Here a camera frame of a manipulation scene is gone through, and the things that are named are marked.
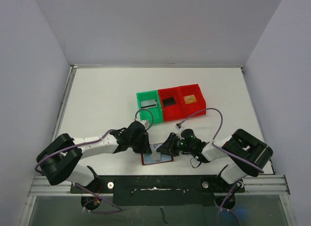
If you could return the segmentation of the red leather card holder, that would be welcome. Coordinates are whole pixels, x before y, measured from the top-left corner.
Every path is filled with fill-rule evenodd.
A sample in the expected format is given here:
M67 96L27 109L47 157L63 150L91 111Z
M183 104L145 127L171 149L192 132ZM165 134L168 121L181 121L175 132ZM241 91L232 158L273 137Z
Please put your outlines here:
M151 148L152 153L151 154L141 154L141 163L143 166L173 162L172 156L164 155L164 154L156 151L157 148L159 148L161 145L162 145L162 143L151 144L150 148Z

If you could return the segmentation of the thin white card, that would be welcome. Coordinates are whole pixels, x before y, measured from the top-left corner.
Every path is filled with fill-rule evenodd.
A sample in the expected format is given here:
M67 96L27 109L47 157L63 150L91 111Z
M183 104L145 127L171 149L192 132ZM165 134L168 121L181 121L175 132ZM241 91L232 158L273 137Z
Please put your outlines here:
M149 100L144 100L140 102L140 107L141 108L153 108L153 107L157 107L157 101L156 99L149 99Z

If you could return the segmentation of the green plastic bin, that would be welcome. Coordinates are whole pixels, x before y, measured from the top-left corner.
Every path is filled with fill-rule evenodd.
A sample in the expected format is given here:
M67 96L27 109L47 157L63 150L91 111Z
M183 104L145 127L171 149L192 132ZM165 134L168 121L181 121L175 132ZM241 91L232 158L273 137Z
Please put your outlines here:
M164 122L162 106L157 90L136 93L138 108L148 109L154 117L154 124Z

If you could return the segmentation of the red bin with gold card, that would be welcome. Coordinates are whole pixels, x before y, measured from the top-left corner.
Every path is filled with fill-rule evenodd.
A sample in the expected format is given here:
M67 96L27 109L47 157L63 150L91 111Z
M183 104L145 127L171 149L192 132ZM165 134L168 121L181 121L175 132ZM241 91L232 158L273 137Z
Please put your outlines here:
M178 90L185 117L188 117L191 114L207 107L206 101L198 84L179 86Z

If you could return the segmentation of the red bin with black card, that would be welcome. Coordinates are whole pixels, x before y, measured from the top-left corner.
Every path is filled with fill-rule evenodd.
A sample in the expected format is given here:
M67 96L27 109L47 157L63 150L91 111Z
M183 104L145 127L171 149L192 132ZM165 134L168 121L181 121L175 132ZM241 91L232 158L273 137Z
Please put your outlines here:
M159 89L158 95L162 106L164 122L176 121L185 118L184 107L181 102L178 87Z

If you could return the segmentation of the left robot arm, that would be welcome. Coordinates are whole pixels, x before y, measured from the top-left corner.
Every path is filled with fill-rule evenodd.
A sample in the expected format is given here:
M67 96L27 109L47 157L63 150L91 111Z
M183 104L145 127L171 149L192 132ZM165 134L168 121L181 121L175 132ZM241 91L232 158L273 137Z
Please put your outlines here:
M147 120L133 121L128 127L110 129L104 135L72 138L59 135L36 158L35 171L43 173L51 185L64 181L80 184L87 192L99 186L97 174L90 166L79 164L81 159L100 154L116 154L132 148L137 154L151 153Z

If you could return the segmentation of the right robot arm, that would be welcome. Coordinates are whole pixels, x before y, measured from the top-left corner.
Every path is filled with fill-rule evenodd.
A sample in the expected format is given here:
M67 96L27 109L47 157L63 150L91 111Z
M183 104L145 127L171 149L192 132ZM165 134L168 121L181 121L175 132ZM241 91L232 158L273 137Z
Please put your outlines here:
M257 177L273 155L272 148L243 129L231 136L210 142L197 138L192 129L170 133L157 152L168 156L192 155L199 163L210 163L216 159L229 157L233 160L219 173L216 185L221 191L228 191L234 183L246 176Z

